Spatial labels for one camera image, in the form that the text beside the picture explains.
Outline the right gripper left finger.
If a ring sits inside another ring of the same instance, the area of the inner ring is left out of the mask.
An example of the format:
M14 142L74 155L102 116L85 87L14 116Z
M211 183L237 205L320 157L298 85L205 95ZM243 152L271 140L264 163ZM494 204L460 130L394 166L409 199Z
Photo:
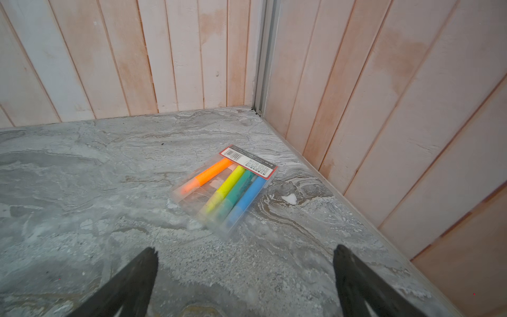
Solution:
M145 248L70 316L145 316L158 272L158 252Z

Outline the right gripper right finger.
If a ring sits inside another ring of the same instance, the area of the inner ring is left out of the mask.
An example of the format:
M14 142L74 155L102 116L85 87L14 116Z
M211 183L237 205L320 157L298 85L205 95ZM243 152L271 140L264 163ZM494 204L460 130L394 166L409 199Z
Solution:
M424 316L346 246L334 250L335 284L343 316Z

